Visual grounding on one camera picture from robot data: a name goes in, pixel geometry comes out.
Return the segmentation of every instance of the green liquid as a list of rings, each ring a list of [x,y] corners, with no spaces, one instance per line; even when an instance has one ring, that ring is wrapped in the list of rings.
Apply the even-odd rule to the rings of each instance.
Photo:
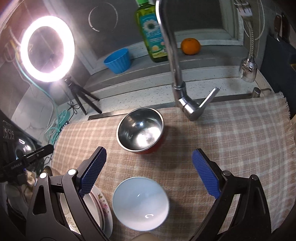
[[[146,15],[151,15],[151,14],[154,14],[156,16],[155,5],[152,5],[149,3],[141,4],[140,7],[138,8],[138,10],[136,11],[137,24],[140,28],[140,32],[142,34],[142,37],[143,37],[144,43],[146,45],[146,48],[148,50],[150,58],[156,63],[167,61],[168,60],[167,53],[160,54],[160,55],[162,55],[160,57],[156,56],[157,54],[155,53],[155,51],[153,51],[151,49],[151,42],[149,42],[149,39],[147,38],[145,31],[142,27],[141,19],[143,19],[143,17],[145,17]]]

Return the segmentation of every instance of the stack of plates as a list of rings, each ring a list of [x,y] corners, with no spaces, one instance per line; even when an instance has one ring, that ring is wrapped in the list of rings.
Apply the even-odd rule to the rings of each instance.
[[[113,229],[113,220],[111,210],[102,192],[94,186],[90,194],[85,195],[83,200],[101,230],[109,238]],[[80,234],[63,193],[61,193],[60,202],[70,230]]]

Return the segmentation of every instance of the orange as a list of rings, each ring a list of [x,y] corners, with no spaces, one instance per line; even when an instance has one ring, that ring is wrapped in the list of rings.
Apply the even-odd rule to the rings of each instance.
[[[193,55],[197,54],[200,51],[200,43],[194,38],[184,39],[181,43],[181,49],[185,54]]]

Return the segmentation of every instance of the blue cup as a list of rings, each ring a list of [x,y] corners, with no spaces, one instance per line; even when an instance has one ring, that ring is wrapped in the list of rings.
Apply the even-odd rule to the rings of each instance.
[[[120,49],[110,54],[105,60],[104,64],[112,70],[115,74],[120,74],[131,66],[128,49]]]

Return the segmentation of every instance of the plaid tablecloth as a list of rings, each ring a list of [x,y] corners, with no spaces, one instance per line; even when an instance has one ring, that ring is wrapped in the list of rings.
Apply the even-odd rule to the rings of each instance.
[[[133,176],[157,181],[170,198],[167,220],[152,233],[162,240],[188,240],[214,203],[192,165],[191,153],[202,148],[222,170],[236,176],[259,176],[277,228],[295,201],[295,142],[286,99],[281,94],[265,98],[211,103],[194,122],[179,108],[160,109],[165,141],[155,153],[133,154],[116,140],[123,116],[96,119],[66,126],[58,138],[52,167],[60,173],[91,156],[98,146],[107,149],[106,164],[96,181],[112,210],[117,185]],[[238,198],[221,230],[234,214]],[[122,225],[113,215],[111,240],[130,240],[140,232]]]

